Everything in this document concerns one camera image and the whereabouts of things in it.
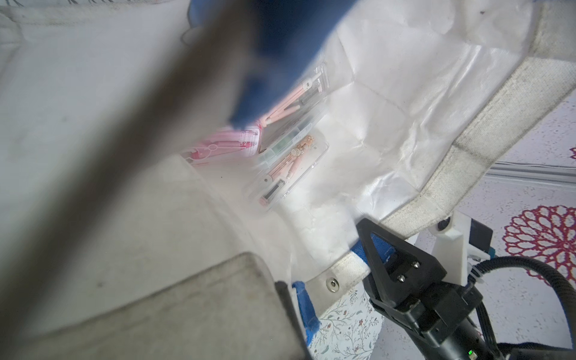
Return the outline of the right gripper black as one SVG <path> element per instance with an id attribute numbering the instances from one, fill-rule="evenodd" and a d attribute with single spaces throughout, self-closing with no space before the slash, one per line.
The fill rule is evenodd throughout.
<path id="1" fill-rule="evenodd" d="M 451 284 L 423 250 L 368 218 L 357 223 L 370 269 L 363 285 L 373 308 L 403 329 L 425 359 L 502 359 L 470 319 L 482 303 L 471 283 Z"/>

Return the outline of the white canvas bag blue handles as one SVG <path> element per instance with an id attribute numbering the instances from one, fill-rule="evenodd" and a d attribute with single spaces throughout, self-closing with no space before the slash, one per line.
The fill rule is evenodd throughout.
<path id="1" fill-rule="evenodd" d="M 262 54 L 252 1 L 1 3 L 1 357 L 300 359 L 275 289 L 324 312 L 368 273 L 368 218 L 409 238 L 447 218 L 575 90 L 573 1 L 359 1 L 312 19 L 303 67 Z M 270 110 L 325 63 L 305 114 L 329 149 L 270 210 L 282 156 L 191 166 L 250 79 Z"/>

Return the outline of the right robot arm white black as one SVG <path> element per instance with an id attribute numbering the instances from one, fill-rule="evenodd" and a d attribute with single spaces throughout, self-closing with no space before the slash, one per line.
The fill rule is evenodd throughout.
<path id="1" fill-rule="evenodd" d="M 356 228 L 370 305 L 421 358 L 575 357 L 574 226 L 516 217 L 497 241 L 456 212 L 430 228 L 429 251 L 368 218 Z"/>

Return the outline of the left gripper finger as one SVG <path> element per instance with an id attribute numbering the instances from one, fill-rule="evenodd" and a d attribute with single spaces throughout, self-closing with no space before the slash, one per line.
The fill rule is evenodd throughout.
<path id="1" fill-rule="evenodd" d="M 296 312 L 293 297 L 288 288 L 288 285 L 283 281 L 276 281 L 274 283 L 274 287 L 277 291 L 277 294 L 283 305 L 283 308 L 286 311 L 286 315 L 289 319 L 291 326 L 291 332 L 296 336 L 298 340 L 298 348 L 303 352 L 300 359 L 312 360 L 313 358 L 310 354 L 308 346 L 306 345 L 305 334 L 303 333 L 302 328 L 299 324 L 299 315 Z"/>

